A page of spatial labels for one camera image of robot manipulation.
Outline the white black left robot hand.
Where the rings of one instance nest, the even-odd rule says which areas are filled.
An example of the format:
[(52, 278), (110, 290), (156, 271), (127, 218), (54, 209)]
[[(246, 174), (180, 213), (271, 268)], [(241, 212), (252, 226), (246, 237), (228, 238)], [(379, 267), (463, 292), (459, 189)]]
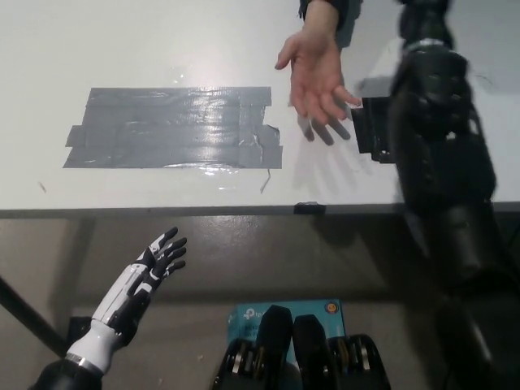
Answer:
[(123, 270), (94, 311), (92, 320), (110, 328), (119, 347), (128, 345), (136, 335), (139, 322), (161, 283), (186, 266), (181, 257), (187, 252), (187, 239), (176, 238), (177, 233), (178, 228), (173, 227), (149, 244)]

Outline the person's bare hand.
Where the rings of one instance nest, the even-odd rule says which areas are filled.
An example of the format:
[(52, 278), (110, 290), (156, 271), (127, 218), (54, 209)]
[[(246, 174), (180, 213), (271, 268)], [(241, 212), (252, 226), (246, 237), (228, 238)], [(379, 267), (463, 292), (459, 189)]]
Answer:
[(279, 52), (277, 70), (291, 67), (290, 102), (297, 113), (320, 124), (346, 118), (344, 105), (360, 106), (344, 86), (340, 51), (330, 24), (305, 23)]

